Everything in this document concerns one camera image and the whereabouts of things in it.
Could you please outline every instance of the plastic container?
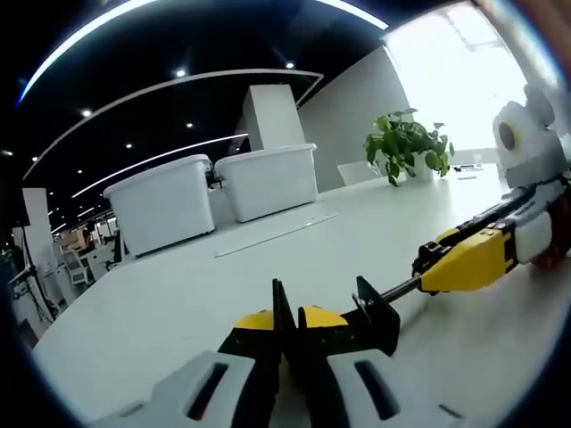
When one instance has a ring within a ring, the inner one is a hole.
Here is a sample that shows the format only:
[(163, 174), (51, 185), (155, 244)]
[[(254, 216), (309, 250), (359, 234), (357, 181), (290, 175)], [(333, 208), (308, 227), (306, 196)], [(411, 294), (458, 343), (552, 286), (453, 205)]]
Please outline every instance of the plastic container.
[(314, 202), (315, 144), (238, 154), (216, 162), (236, 220), (245, 222)]
[(105, 189), (129, 252), (139, 256), (214, 229), (205, 172), (197, 154), (149, 169)]

